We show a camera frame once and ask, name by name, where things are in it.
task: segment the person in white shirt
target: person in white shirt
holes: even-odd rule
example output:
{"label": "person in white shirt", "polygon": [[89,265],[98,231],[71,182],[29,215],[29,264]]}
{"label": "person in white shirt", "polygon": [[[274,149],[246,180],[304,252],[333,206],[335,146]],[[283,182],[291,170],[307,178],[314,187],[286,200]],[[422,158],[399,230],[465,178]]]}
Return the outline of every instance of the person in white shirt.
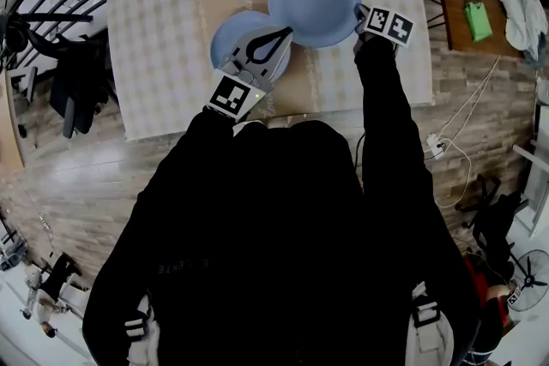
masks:
{"label": "person in white shirt", "polygon": [[63,253],[53,266],[50,277],[46,281],[40,283],[39,272],[35,273],[29,281],[30,291],[27,297],[27,307],[22,311],[23,317],[27,320],[30,319],[32,310],[34,318],[42,326],[45,335],[50,338],[55,337],[56,334],[55,328],[49,323],[51,313],[62,311],[62,308],[57,306],[59,292],[72,273],[81,274],[74,260]]}

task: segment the black buckle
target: black buckle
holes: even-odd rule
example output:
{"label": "black buckle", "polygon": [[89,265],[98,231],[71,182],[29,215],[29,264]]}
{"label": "black buckle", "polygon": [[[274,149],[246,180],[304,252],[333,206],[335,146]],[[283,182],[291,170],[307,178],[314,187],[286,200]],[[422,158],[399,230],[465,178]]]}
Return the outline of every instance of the black buckle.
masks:
{"label": "black buckle", "polygon": [[[433,308],[430,308],[430,309],[435,309],[437,311],[437,314],[434,317],[431,317],[430,319],[419,321],[419,307],[423,305],[429,305],[430,303],[436,304]],[[428,297],[419,296],[413,301],[412,305],[413,305],[412,307],[413,324],[415,325],[416,328],[425,327],[426,325],[430,325],[433,322],[440,320],[440,307],[438,306],[438,303],[430,300]]]}

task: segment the table runner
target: table runner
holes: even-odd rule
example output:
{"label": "table runner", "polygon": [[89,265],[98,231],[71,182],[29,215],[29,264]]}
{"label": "table runner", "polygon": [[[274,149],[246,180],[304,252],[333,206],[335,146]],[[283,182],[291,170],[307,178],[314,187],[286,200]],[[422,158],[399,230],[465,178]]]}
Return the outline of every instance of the table runner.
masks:
{"label": "table runner", "polygon": [[[431,102],[431,54],[423,0],[363,0],[418,23],[397,64],[412,104]],[[112,65],[126,137],[185,131],[211,93],[210,41],[217,27],[244,9],[268,12],[267,0],[108,0]],[[252,118],[362,106],[353,63],[356,35],[337,46],[292,46],[288,71]]]}

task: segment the wooden floor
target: wooden floor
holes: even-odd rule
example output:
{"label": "wooden floor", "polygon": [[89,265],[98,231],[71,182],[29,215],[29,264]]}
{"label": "wooden floor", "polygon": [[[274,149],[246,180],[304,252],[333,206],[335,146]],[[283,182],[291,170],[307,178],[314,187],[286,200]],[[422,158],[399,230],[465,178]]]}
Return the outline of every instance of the wooden floor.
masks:
{"label": "wooden floor", "polygon": [[[428,17],[439,13],[434,3],[427,2],[426,7]],[[496,59],[448,51],[444,27],[432,30],[431,52],[433,106],[413,109],[422,140],[439,131],[453,116]],[[479,173],[499,177],[503,182],[500,193],[517,188],[524,166],[511,147],[527,144],[531,137],[535,79],[535,72],[523,61],[502,58],[456,141],[473,161],[471,178],[474,180]],[[28,240],[35,255],[47,257],[54,251],[57,256],[66,251],[80,264],[84,282],[91,284],[128,221],[137,194],[179,135],[126,143],[120,112],[107,105],[95,118],[88,135],[66,140],[61,135],[61,117],[47,104],[46,91],[42,84],[37,99],[20,116],[28,128],[28,138],[23,142],[27,166],[17,175],[0,177],[0,203],[9,210],[9,222]],[[390,99],[390,91],[383,93]],[[445,134],[455,134],[467,114],[464,111]],[[354,154],[363,132],[361,110],[312,115],[307,119],[320,119],[341,132]],[[300,120],[303,117],[280,118],[270,124],[288,125]],[[394,141],[399,141],[399,133],[395,133]],[[382,148],[375,160],[390,160],[381,151]],[[438,204],[450,204],[459,198],[468,173],[468,161],[462,154],[451,148],[440,160],[426,163],[433,174]],[[399,192],[407,188],[395,180],[389,190],[397,201]],[[474,201],[478,193],[478,185],[470,184],[463,202]],[[453,208],[443,209],[443,214],[450,231],[463,237],[458,235],[458,229],[470,215],[464,216]]]}

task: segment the black sleeve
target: black sleeve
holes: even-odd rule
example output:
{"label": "black sleeve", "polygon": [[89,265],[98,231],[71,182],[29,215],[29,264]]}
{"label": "black sleeve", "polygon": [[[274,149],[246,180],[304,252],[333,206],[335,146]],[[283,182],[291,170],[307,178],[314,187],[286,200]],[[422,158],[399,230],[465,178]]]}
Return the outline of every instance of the black sleeve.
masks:
{"label": "black sleeve", "polygon": [[135,315],[155,255],[162,252],[162,234],[157,232],[181,212],[186,194],[204,189],[204,174],[210,172],[205,166],[215,149],[232,139],[232,126],[231,120],[213,111],[198,114],[138,195],[130,220],[94,282],[84,315],[83,336],[99,366],[128,364],[130,342],[124,323]]}
{"label": "black sleeve", "polygon": [[434,201],[432,176],[392,44],[374,37],[355,62],[364,86],[362,173],[371,249],[377,255],[372,269],[386,279],[383,302],[390,303],[374,310],[380,313],[378,336],[400,340],[395,354],[404,363],[411,292],[425,281],[454,331],[456,364],[470,349],[479,323],[473,278]]}

